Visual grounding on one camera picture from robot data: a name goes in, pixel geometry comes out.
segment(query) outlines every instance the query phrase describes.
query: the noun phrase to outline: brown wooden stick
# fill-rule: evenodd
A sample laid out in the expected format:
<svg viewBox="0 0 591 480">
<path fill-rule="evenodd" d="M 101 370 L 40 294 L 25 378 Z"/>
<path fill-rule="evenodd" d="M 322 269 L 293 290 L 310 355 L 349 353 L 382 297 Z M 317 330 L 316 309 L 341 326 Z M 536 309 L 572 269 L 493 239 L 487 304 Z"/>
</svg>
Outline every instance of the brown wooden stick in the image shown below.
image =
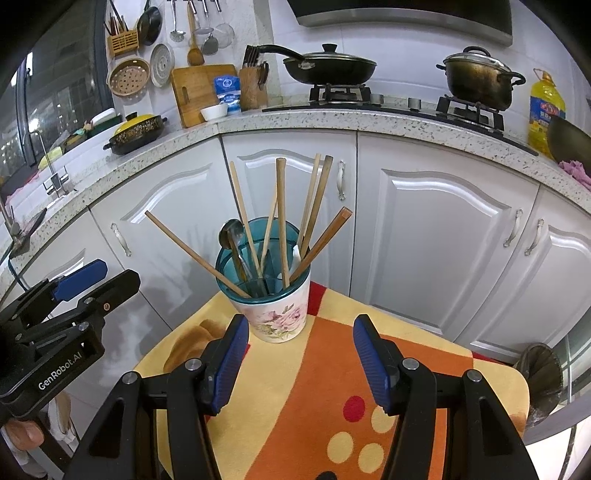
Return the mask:
<svg viewBox="0 0 591 480">
<path fill-rule="evenodd" d="M 261 272 L 265 272 L 265 260 L 267 259 L 267 250 L 269 250 L 269 239 L 271 238 L 271 227 L 273 226 L 273 219 L 275 218 L 275 210 L 277 210 L 277 186 L 275 186 L 275 193 L 271 201 L 271 209 L 267 219 L 267 228 L 265 229 L 265 239 L 262 243 L 261 253 Z"/>
<path fill-rule="evenodd" d="M 251 296 L 246 293 L 244 290 L 239 288 L 238 286 L 234 285 L 227 277 L 222 275 L 218 272 L 215 268 L 213 268 L 204 258 L 200 257 L 195 250 L 193 250 L 190 246 L 188 246 L 185 242 L 183 242 L 179 237 L 177 237 L 174 233 L 172 233 L 160 220 L 158 220 L 154 215 L 152 215 L 149 211 L 146 210 L 145 212 L 146 217 L 154 222 L 154 224 L 160 228 L 166 235 L 176 243 L 180 248 L 185 250 L 193 260 L 195 260 L 199 265 L 201 265 L 205 270 L 211 273 L 214 277 L 216 277 L 220 282 L 222 282 L 225 286 L 227 286 L 230 290 L 232 290 L 235 294 L 240 295 L 246 299 L 251 298 Z"/>
<path fill-rule="evenodd" d="M 324 157 L 324 163 L 322 164 L 322 173 L 320 174 L 320 180 L 318 181 L 318 189 L 316 190 L 316 197 L 314 197 L 314 203 L 312 204 L 312 211 L 310 212 L 310 220 L 308 220 L 308 226 L 306 228 L 306 234 L 301 243 L 300 255 L 302 258 L 306 257 L 306 252 L 310 246 L 312 240 L 312 233 L 318 220 L 318 213 L 320 212 L 320 205 L 322 204 L 322 197 L 324 196 L 324 190 L 326 184 L 329 181 L 330 168 L 332 166 L 333 157 L 327 155 Z"/>
<path fill-rule="evenodd" d="M 301 252 L 301 243 L 304 239 L 306 226 L 308 225 L 308 217 L 310 216 L 310 206 L 312 205 L 312 197 L 314 196 L 314 187 L 316 187 L 316 178 L 318 177 L 318 167 L 320 166 L 320 155 L 316 154 L 314 157 L 314 167 L 312 168 L 312 176 L 310 177 L 310 185 L 308 185 L 308 195 L 306 196 L 306 204 L 304 205 L 304 213 L 301 217 L 300 234 L 297 236 L 297 246 Z"/>
<path fill-rule="evenodd" d="M 287 234 L 285 232 L 285 163 L 284 158 L 275 161 L 277 170 L 277 211 L 279 217 L 279 248 L 281 249 L 281 279 L 283 288 L 290 286 L 290 267 L 287 263 Z"/>
<path fill-rule="evenodd" d="M 322 249 L 326 247 L 328 242 L 332 240 L 332 238 L 337 234 L 340 228 L 345 224 L 347 220 L 353 215 L 353 212 L 349 210 L 347 207 L 342 207 L 339 213 L 336 214 L 336 217 L 333 218 L 333 221 L 330 223 L 326 230 L 322 233 L 318 241 L 310 250 L 310 253 L 307 254 L 304 259 L 302 260 L 299 267 L 295 269 L 295 272 L 290 278 L 291 282 L 295 282 L 297 277 L 302 275 L 303 272 L 306 271 L 306 268 L 310 266 L 312 260 L 318 257 L 319 253 L 322 252 Z"/>
<path fill-rule="evenodd" d="M 236 201 L 238 203 L 238 212 L 240 213 L 240 220 L 244 225 L 244 232 L 248 239 L 248 246 L 251 248 L 252 262 L 255 264 L 258 278 L 262 278 L 261 266 L 258 262 L 258 255 L 256 254 L 255 242 L 252 240 L 251 227 L 248 225 L 248 217 L 246 216 L 246 207 L 244 206 L 244 198 L 242 197 L 242 190 L 240 189 L 240 182 L 238 181 L 238 174 L 236 173 L 236 166 L 234 162 L 230 162 L 230 176 L 232 177 L 232 184 L 234 185 L 234 193 L 236 193 Z"/>
</svg>

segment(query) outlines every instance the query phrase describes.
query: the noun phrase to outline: bolt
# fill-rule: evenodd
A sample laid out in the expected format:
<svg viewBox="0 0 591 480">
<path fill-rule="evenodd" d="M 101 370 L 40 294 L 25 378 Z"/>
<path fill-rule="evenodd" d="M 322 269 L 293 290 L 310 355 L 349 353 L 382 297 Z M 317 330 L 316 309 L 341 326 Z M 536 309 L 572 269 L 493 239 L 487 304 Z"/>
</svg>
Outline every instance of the bolt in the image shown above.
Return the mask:
<svg viewBox="0 0 591 480">
<path fill-rule="evenodd" d="M 195 370 L 199 370 L 201 368 L 201 360 L 199 358 L 192 358 L 191 360 L 187 360 L 185 362 L 185 368 L 190 372 Z"/>
<path fill-rule="evenodd" d="M 135 383 L 137 379 L 138 374 L 136 372 L 127 372 L 121 377 L 121 380 L 125 385 L 131 385 L 132 383 Z"/>
<path fill-rule="evenodd" d="M 482 380 L 482 374 L 478 370 L 468 370 L 466 376 L 473 382 L 479 382 Z"/>
<path fill-rule="evenodd" d="M 414 358 L 405 358 L 402 360 L 402 366 L 407 370 L 416 370 L 419 365 L 420 363 L 418 363 L 418 360 L 415 360 Z"/>
</svg>

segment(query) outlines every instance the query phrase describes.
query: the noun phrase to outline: orange tablecloth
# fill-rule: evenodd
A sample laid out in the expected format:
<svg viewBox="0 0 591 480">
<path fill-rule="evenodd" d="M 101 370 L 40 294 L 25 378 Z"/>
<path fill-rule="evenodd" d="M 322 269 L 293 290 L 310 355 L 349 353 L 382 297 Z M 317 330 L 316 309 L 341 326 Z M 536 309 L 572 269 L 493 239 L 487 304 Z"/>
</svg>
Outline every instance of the orange tablecloth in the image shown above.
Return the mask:
<svg viewBox="0 0 591 480">
<path fill-rule="evenodd" d="M 161 374 L 179 337 L 205 319 L 227 326 L 235 313 L 218 293 L 136 370 L 143 377 Z M 523 433 L 529 393 L 519 372 L 475 359 L 461 346 L 313 284 L 302 333 L 286 343 L 251 335 L 230 403 L 207 424 L 224 480 L 379 479 L 395 419 L 376 407 L 355 352 L 351 326 L 361 313 L 405 356 L 435 372 L 461 375 L 478 369 Z M 445 434 L 446 415 L 438 412 L 433 479 L 441 477 Z M 171 473 L 165 412 L 158 412 L 158 448 Z"/>
</svg>

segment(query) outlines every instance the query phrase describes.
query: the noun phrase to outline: blue gripper pad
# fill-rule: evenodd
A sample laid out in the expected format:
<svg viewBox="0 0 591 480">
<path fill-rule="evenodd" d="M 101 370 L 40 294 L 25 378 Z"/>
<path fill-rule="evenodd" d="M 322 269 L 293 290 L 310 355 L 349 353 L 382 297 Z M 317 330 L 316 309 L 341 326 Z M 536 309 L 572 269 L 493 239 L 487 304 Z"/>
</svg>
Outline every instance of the blue gripper pad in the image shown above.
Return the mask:
<svg viewBox="0 0 591 480">
<path fill-rule="evenodd" d="M 201 356 L 207 365 L 201 397 L 209 415 L 217 415 L 230 401 L 247 344 L 248 322 L 239 314 L 221 339 L 207 344 Z"/>
<path fill-rule="evenodd" d="M 393 342 L 379 336 L 368 315 L 359 315 L 353 324 L 353 342 L 365 371 L 374 400 L 388 413 L 392 409 L 392 384 L 398 378 L 402 354 Z"/>
<path fill-rule="evenodd" d="M 57 301 L 70 301 L 106 276 L 107 264 L 102 260 L 94 260 L 62 278 L 53 291 L 53 297 Z"/>
</svg>

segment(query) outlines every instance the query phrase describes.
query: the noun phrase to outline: pot handle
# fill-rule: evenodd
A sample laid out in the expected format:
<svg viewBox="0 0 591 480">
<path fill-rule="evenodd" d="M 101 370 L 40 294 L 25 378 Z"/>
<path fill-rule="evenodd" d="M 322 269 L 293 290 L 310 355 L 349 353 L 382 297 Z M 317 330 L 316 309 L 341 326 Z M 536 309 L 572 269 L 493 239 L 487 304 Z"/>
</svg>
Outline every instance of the pot handle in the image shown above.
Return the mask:
<svg viewBox="0 0 591 480">
<path fill-rule="evenodd" d="M 521 73 L 517 73 L 517 72 L 500 73 L 497 75 L 497 78 L 498 77 L 509 77 L 509 78 L 517 77 L 517 80 L 514 81 L 513 83 L 511 83 L 512 87 L 514 87 L 515 85 L 523 85 L 527 81 Z"/>
<path fill-rule="evenodd" d="M 259 53 L 277 53 L 279 55 L 285 55 L 286 57 L 290 57 L 299 61 L 304 61 L 306 59 L 306 57 L 297 53 L 296 51 L 281 47 L 280 45 L 259 45 L 256 49 Z"/>
<path fill-rule="evenodd" d="M 484 55 L 486 55 L 487 57 L 491 56 L 491 52 L 489 52 L 487 49 L 482 48 L 482 47 L 471 46 L 471 47 L 466 47 L 466 48 L 464 48 L 464 50 L 462 50 L 462 52 L 464 52 L 464 53 L 468 53 L 469 51 L 479 51 L 479 52 L 483 53 Z"/>
</svg>

